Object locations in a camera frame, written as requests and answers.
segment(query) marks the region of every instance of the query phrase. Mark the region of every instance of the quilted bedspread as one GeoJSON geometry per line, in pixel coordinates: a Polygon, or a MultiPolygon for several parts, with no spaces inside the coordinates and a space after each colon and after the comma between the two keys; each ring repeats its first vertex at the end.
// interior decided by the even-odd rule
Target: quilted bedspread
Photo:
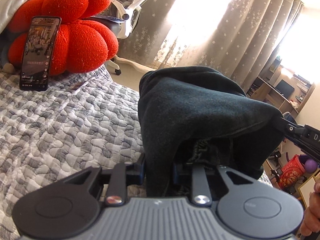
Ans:
{"type": "Polygon", "coordinates": [[[143,151],[139,93],[104,66],[51,78],[42,92],[19,90],[19,77],[5,73],[0,86],[0,239],[18,238],[11,212],[23,195],[88,166],[135,162],[143,151]]]}

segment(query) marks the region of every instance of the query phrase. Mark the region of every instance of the red container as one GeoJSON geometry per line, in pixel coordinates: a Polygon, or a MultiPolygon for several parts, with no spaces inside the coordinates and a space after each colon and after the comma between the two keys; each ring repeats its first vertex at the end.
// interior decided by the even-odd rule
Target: red container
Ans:
{"type": "Polygon", "coordinates": [[[305,173],[304,167],[299,161],[299,155],[295,155],[283,168],[280,182],[281,189],[294,184],[305,173]]]}

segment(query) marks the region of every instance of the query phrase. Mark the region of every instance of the smartphone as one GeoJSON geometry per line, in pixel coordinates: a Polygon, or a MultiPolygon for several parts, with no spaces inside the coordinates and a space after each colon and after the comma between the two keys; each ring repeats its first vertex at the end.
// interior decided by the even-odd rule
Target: smartphone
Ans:
{"type": "Polygon", "coordinates": [[[52,52],[60,23],[60,17],[33,17],[23,51],[21,90],[47,90],[52,52]]]}

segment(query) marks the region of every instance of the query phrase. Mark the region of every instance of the hand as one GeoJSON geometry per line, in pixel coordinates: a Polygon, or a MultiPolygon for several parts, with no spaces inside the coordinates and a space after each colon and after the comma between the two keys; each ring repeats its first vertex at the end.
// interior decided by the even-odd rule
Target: hand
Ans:
{"type": "Polygon", "coordinates": [[[315,192],[310,195],[309,207],[304,212],[304,219],[300,227],[303,236],[310,236],[312,232],[320,231],[320,180],[316,181],[315,192]]]}

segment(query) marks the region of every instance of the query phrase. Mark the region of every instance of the wooden desk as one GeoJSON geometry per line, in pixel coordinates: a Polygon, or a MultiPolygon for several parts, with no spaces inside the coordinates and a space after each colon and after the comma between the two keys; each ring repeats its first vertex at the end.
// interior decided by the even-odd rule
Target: wooden desk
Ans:
{"type": "Polygon", "coordinates": [[[296,118],[298,111],[293,107],[293,105],[291,105],[290,101],[263,79],[260,77],[258,78],[263,81],[263,84],[252,94],[250,98],[258,101],[264,101],[267,99],[273,106],[278,108],[281,113],[290,112],[292,117],[296,118]]]}

